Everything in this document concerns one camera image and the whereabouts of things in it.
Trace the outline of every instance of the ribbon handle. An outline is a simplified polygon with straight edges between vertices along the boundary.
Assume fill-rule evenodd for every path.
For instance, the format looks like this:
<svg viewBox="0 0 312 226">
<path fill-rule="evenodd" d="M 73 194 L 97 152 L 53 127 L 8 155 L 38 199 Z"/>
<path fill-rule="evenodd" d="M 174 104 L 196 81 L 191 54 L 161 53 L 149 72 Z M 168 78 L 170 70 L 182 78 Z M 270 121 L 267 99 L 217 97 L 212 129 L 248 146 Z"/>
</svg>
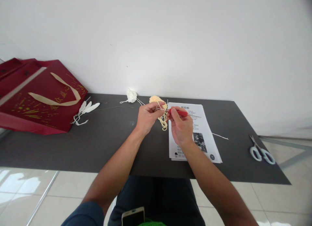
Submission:
<svg viewBox="0 0 312 226">
<path fill-rule="evenodd" d="M 58 103 L 56 101 L 53 101 L 51 99 L 48 99 L 44 96 L 41 96 L 39 94 L 34 94 L 34 93 L 28 93 L 30 96 L 32 96 L 34 99 L 36 99 L 39 102 L 51 105 L 51 106 L 72 106 L 75 105 L 79 102 L 79 100 L 81 99 L 78 91 L 76 89 L 74 89 L 73 87 L 71 87 L 69 84 L 67 84 L 65 81 L 63 81 L 58 75 L 51 73 L 52 76 L 54 76 L 55 79 L 57 79 L 59 82 L 61 82 L 62 84 L 68 86 L 71 88 L 72 92 L 75 95 L 76 100 L 75 101 L 69 101 L 69 102 L 64 102 L 64 103 Z"/>
</svg>

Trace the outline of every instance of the phone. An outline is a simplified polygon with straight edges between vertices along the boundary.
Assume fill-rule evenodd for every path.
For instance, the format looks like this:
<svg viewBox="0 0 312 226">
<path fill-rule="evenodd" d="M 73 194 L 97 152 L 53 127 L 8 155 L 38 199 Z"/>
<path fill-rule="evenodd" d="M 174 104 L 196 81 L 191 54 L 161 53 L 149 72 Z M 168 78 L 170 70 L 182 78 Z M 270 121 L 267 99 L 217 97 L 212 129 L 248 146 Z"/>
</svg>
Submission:
<svg viewBox="0 0 312 226">
<path fill-rule="evenodd" d="M 144 207 L 126 211 L 121 216 L 122 226 L 138 226 L 145 222 Z"/>
</svg>

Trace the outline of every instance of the white wall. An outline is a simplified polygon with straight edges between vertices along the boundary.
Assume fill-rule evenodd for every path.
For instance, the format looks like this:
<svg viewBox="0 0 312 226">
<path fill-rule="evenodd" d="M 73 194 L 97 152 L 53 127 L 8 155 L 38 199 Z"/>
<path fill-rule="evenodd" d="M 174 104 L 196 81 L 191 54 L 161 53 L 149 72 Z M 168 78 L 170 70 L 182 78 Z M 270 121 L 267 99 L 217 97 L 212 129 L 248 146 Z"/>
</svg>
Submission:
<svg viewBox="0 0 312 226">
<path fill-rule="evenodd" d="M 311 138 L 311 1 L 0 0 L 0 58 L 59 59 L 95 93 L 234 100 L 258 134 Z"/>
</svg>

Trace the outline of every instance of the sleeve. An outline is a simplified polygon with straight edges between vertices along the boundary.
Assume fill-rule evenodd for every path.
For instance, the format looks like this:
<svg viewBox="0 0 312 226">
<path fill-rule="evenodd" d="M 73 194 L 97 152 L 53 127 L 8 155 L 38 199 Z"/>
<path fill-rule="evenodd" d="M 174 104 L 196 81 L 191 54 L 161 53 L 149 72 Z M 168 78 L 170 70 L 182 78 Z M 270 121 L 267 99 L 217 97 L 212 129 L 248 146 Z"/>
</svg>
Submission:
<svg viewBox="0 0 312 226">
<path fill-rule="evenodd" d="M 103 226 L 104 213 L 96 202 L 80 204 L 61 226 Z"/>
</svg>

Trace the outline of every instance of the red crochet hook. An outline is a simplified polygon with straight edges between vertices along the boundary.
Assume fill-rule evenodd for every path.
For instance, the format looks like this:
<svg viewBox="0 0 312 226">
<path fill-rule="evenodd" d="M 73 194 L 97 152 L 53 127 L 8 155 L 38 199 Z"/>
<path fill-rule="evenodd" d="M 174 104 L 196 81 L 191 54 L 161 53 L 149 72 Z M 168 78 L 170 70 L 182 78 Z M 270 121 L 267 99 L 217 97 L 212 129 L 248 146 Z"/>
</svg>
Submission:
<svg viewBox="0 0 312 226">
<path fill-rule="evenodd" d="M 157 108 L 157 109 L 159 109 L 159 110 L 164 110 L 164 111 L 168 111 L 168 113 L 171 113 L 171 109 L 172 109 L 172 108 L 169 109 L 169 110 L 165 110 L 165 109 L 161 109 L 161 108 Z M 183 111 L 177 111 L 177 112 L 178 112 L 178 114 L 181 115 L 182 117 L 186 117 L 186 116 L 189 115 L 188 112 L 183 112 Z"/>
</svg>

